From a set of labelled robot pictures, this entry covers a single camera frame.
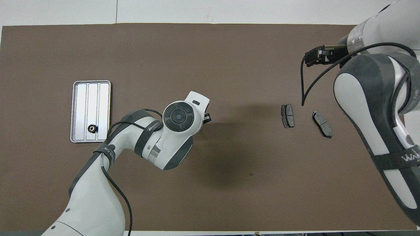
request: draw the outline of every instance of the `silver metal tin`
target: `silver metal tin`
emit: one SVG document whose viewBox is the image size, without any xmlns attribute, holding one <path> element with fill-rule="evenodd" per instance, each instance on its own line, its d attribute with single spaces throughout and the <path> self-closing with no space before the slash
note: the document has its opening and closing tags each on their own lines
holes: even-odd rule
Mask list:
<svg viewBox="0 0 420 236">
<path fill-rule="evenodd" d="M 109 129 L 110 108 L 111 82 L 74 82 L 70 140 L 75 143 L 103 142 Z M 97 132 L 88 132 L 89 125 L 96 125 Z"/>
</svg>

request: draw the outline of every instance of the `brown mat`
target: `brown mat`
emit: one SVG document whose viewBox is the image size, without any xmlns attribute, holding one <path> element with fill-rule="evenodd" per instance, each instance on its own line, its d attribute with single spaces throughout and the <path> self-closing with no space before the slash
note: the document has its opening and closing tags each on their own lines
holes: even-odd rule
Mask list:
<svg viewBox="0 0 420 236">
<path fill-rule="evenodd" d="M 352 28 L 4 26 L 0 229 L 44 230 L 64 210 L 70 182 L 98 145 L 70 141 L 72 85 L 105 79 L 113 84 L 112 122 L 135 109 L 162 112 L 190 90 L 210 98 L 213 121 L 179 167 L 162 171 L 126 150 L 111 168 L 134 230 L 415 229 L 335 102 L 338 69 L 300 106 L 302 56 Z M 306 69 L 306 86 L 324 69 Z M 296 127 L 285 129 L 280 110 L 289 103 Z M 332 139 L 312 121 L 314 110 L 329 120 Z"/>
</svg>

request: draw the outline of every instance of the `velcro strap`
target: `velcro strap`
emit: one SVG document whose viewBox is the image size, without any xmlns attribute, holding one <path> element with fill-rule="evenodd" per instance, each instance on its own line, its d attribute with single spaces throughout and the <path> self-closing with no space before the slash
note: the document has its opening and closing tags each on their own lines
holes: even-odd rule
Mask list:
<svg viewBox="0 0 420 236">
<path fill-rule="evenodd" d="M 420 147 L 415 145 L 401 152 L 372 157 L 377 170 L 402 169 L 420 165 Z"/>
<path fill-rule="evenodd" d="M 105 144 L 105 143 L 102 143 L 101 145 L 99 145 L 96 149 L 95 149 L 95 151 L 93 151 L 94 153 L 95 152 L 100 152 L 100 153 L 103 153 L 103 154 L 105 154 L 105 156 L 106 157 L 108 157 L 108 160 L 109 160 L 109 166 L 112 166 L 112 164 L 114 164 L 114 161 L 115 161 L 115 152 L 114 152 L 114 150 L 110 147 L 110 146 L 108 146 L 107 144 Z"/>
<path fill-rule="evenodd" d="M 142 152 L 143 152 L 143 149 L 146 146 L 146 143 L 149 140 L 150 136 L 153 134 L 153 132 L 156 129 L 159 130 L 162 126 L 163 126 L 162 122 L 153 121 L 152 123 L 150 123 L 148 126 L 145 127 L 145 129 L 143 130 L 139 139 L 137 140 L 136 146 L 134 147 L 134 152 L 137 155 L 143 157 Z"/>
</svg>

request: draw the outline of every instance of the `center button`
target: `center button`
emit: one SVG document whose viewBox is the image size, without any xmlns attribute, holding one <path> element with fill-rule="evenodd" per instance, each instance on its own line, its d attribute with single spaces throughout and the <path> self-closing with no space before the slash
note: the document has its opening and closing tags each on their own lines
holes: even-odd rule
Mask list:
<svg viewBox="0 0 420 236">
<path fill-rule="evenodd" d="M 172 112 L 171 118 L 175 123 L 181 124 L 182 122 L 185 121 L 186 114 L 183 110 L 177 109 Z"/>
</svg>

